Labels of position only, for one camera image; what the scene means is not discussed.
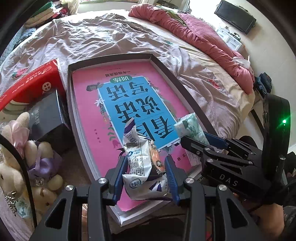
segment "snack package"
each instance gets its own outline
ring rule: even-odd
[[[194,140],[210,145],[201,126],[198,123],[195,113],[188,114],[182,117],[176,124],[174,124],[178,136],[188,136]],[[185,150],[191,166],[200,165],[200,157],[190,151]]]
[[[136,131],[133,118],[124,128],[123,145],[130,171],[122,177],[129,197],[133,200],[169,197],[164,163],[153,140]]]

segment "pink blanket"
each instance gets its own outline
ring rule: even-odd
[[[170,17],[165,10],[147,3],[133,5],[128,15],[160,25],[195,46],[225,69],[246,94],[252,93],[254,76],[232,59],[234,56],[242,56],[238,52],[232,51],[208,24],[192,15],[179,14],[188,26],[188,28],[184,27]]]

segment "white cabinet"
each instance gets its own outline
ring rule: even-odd
[[[217,28],[216,32],[232,50],[239,52],[243,48],[242,43],[224,29]]]

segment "metal screw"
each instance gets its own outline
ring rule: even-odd
[[[221,185],[219,185],[219,189],[221,191],[226,191],[227,190],[227,187],[225,185],[221,184]]]
[[[188,177],[188,178],[185,179],[185,182],[194,183],[194,179],[192,177]]]
[[[73,188],[74,188],[74,186],[73,185],[68,185],[68,186],[66,186],[66,190],[67,191],[72,191],[73,190]]]
[[[104,177],[101,177],[101,178],[98,180],[98,182],[101,183],[101,184],[104,184],[104,183],[107,182],[107,179],[104,178]]]

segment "purple bow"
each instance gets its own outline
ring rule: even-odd
[[[9,126],[12,132],[12,144],[18,153],[24,158],[24,146],[29,137],[29,129],[20,127],[20,124],[16,120],[11,120]]]
[[[41,152],[38,150],[36,163],[28,168],[29,178],[35,179],[36,177],[42,177],[45,180],[48,180],[49,178],[57,174],[61,162],[61,156],[55,151],[53,158],[41,159]]]

